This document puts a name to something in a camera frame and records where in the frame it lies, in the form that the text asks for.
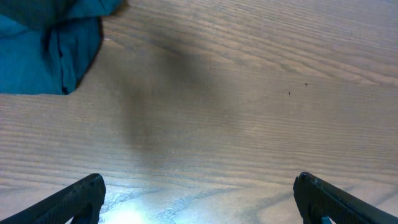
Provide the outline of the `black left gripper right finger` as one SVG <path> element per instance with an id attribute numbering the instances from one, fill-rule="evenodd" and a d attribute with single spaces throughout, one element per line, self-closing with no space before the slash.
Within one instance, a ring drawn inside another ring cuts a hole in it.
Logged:
<path id="1" fill-rule="evenodd" d="M 294 199 L 303 224 L 394 224 L 397 217 L 302 172 L 296 177 Z"/>

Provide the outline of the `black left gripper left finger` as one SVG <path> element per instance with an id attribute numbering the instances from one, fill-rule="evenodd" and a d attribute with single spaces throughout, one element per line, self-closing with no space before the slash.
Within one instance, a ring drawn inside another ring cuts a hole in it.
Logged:
<path id="1" fill-rule="evenodd" d="M 105 195 L 103 177 L 90 174 L 1 224 L 98 224 Z"/>

